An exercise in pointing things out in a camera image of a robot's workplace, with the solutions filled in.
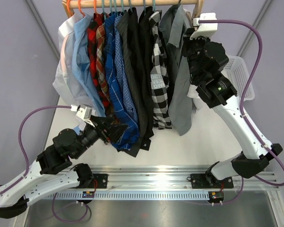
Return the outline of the grey button shirt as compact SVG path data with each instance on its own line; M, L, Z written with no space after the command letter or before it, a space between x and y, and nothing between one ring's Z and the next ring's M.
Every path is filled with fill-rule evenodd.
M193 99L187 96L190 74L187 58L182 54L183 34L190 28L189 20L182 5L173 5L166 11L159 26L166 46L168 75L173 92L169 116L179 136L190 130L192 114L196 111Z

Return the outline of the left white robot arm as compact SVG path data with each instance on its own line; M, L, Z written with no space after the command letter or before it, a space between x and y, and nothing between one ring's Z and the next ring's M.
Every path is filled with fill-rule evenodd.
M88 164L72 166L97 140L118 142L127 129L125 124L113 124L110 117L92 116L84 130L76 133L64 129L30 165L27 175L13 185L0 185L0 218L16 217L37 201L69 188L88 188L94 175Z

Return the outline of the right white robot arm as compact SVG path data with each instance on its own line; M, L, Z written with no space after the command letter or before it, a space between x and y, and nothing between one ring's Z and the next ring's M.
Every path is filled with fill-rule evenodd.
M237 90L222 74L229 62L222 44L197 34L193 28L184 33L183 41L190 84L195 86L198 97L226 123L242 149L235 157L212 164L204 174L206 184L217 187L228 177L256 176L282 152L282 146L266 139L240 106Z

